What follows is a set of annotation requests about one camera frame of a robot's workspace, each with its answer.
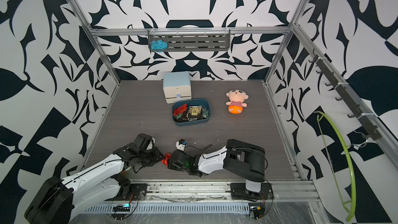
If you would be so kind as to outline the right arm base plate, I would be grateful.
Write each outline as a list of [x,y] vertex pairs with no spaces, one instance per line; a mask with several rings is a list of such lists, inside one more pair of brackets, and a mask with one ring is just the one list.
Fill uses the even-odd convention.
[[256,202],[258,200],[272,200],[274,198],[273,190],[269,183],[262,183],[259,192],[249,191],[245,183],[231,183],[230,190],[233,200]]

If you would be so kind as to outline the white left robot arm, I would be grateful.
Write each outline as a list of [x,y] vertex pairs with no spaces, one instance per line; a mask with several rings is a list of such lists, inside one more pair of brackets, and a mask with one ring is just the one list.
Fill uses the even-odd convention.
[[67,224],[105,200],[129,195],[130,180],[123,171],[152,167],[164,159],[154,138],[139,134],[134,142],[116,149],[97,164],[72,176],[47,179],[26,210],[30,224]]

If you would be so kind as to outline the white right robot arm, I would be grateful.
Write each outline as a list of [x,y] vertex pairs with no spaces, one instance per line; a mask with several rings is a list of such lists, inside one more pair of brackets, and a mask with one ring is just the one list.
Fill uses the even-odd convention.
[[185,152],[187,147],[186,140],[176,142],[176,150],[167,153],[162,163],[170,170],[197,177],[226,170],[245,179],[247,191],[260,192],[268,165],[264,148],[229,139],[226,146],[217,151],[191,156]]

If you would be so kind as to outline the green label tea bag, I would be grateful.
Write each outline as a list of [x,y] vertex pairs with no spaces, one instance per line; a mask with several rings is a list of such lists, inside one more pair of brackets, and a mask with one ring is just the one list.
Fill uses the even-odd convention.
[[202,116],[204,119],[209,117],[209,110],[205,107],[202,108]]

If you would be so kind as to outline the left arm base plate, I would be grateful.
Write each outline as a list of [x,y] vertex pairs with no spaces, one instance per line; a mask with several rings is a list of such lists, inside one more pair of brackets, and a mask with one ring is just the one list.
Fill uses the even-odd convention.
[[145,183],[130,183],[129,188],[123,186],[120,192],[113,198],[106,201],[129,201],[131,197],[138,197],[141,199],[146,196],[148,184]]

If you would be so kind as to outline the shiny red foil tea bag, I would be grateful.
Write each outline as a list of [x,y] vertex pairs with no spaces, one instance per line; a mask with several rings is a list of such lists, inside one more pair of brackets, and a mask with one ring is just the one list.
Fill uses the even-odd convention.
[[178,106],[173,110],[173,116],[178,116],[183,114],[187,110],[187,104],[183,104],[181,106]]

